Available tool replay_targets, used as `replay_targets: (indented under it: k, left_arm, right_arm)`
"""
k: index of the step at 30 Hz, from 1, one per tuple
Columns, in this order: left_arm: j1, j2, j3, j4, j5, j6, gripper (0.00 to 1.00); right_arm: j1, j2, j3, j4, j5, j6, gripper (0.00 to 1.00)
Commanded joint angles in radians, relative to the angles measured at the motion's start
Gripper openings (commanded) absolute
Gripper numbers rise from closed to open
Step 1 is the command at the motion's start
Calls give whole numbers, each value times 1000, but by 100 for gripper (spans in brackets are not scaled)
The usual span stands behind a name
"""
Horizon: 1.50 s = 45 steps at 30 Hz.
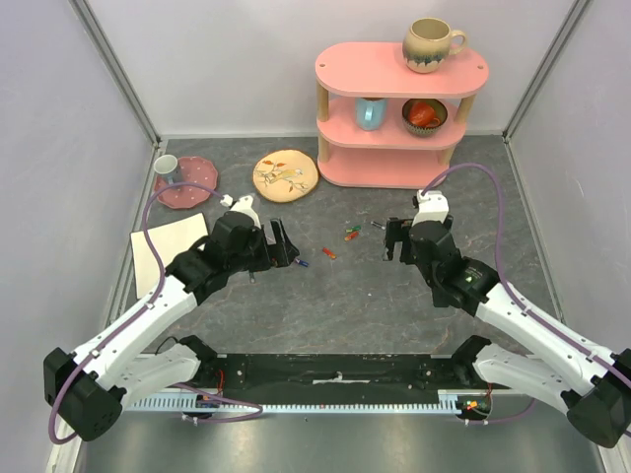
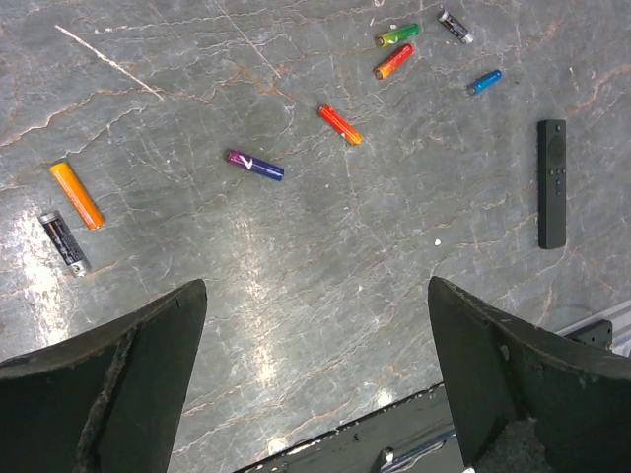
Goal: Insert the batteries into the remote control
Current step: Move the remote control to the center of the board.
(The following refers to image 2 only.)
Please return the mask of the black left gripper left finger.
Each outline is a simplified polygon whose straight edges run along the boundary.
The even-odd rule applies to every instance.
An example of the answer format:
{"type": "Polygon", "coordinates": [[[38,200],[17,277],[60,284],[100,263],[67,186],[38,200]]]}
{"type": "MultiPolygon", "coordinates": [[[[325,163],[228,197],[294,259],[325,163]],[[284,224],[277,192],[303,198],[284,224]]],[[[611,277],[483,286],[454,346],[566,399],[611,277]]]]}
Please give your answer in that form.
{"type": "Polygon", "coordinates": [[[2,471],[167,471],[206,312],[197,279],[2,362],[2,471]]]}

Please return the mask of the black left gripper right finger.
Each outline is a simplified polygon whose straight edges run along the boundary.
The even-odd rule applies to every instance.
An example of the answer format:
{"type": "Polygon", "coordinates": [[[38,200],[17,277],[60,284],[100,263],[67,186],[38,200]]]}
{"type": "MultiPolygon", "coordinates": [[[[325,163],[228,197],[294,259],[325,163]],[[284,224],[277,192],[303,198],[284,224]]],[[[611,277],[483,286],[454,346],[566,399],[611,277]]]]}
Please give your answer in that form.
{"type": "Polygon", "coordinates": [[[510,315],[432,277],[428,307],[461,457],[534,422],[556,472],[630,469],[630,361],[510,315]]]}

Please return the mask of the blue battery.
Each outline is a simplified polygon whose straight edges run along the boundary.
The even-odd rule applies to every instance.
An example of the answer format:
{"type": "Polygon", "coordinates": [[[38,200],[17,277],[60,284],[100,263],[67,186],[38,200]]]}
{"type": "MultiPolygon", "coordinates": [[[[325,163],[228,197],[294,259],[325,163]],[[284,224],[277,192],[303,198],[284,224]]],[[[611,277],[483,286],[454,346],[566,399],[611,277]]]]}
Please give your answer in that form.
{"type": "Polygon", "coordinates": [[[471,95],[477,95],[497,83],[503,77],[501,70],[496,69],[479,77],[467,86],[467,90],[471,95]]]}

